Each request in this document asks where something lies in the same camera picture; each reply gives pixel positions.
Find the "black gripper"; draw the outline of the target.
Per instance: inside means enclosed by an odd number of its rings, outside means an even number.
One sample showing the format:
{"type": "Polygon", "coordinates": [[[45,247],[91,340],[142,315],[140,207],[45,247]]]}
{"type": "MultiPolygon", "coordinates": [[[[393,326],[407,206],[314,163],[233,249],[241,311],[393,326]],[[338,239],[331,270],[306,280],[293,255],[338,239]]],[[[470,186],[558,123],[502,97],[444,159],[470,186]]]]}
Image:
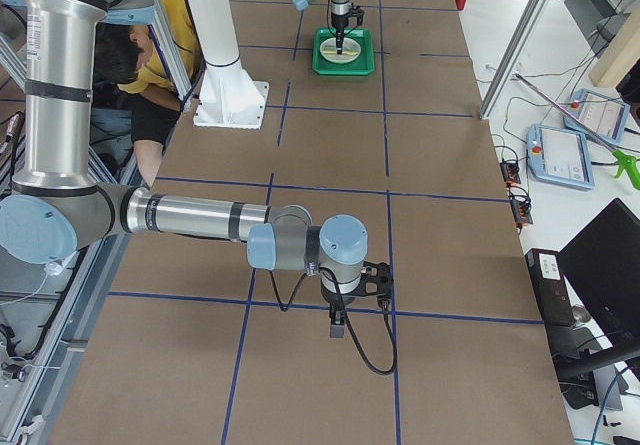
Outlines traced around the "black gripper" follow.
{"type": "Polygon", "coordinates": [[[361,285],[356,286],[353,290],[338,294],[332,288],[321,284],[321,295],[330,305],[329,307],[329,337],[332,339],[341,339],[344,337],[346,328],[346,306],[361,297],[365,292],[365,288],[361,285]]]}
{"type": "Polygon", "coordinates": [[[346,14],[330,14],[330,28],[334,31],[336,53],[341,55],[343,53],[343,42],[345,29],[348,26],[348,16],[346,14]]]}

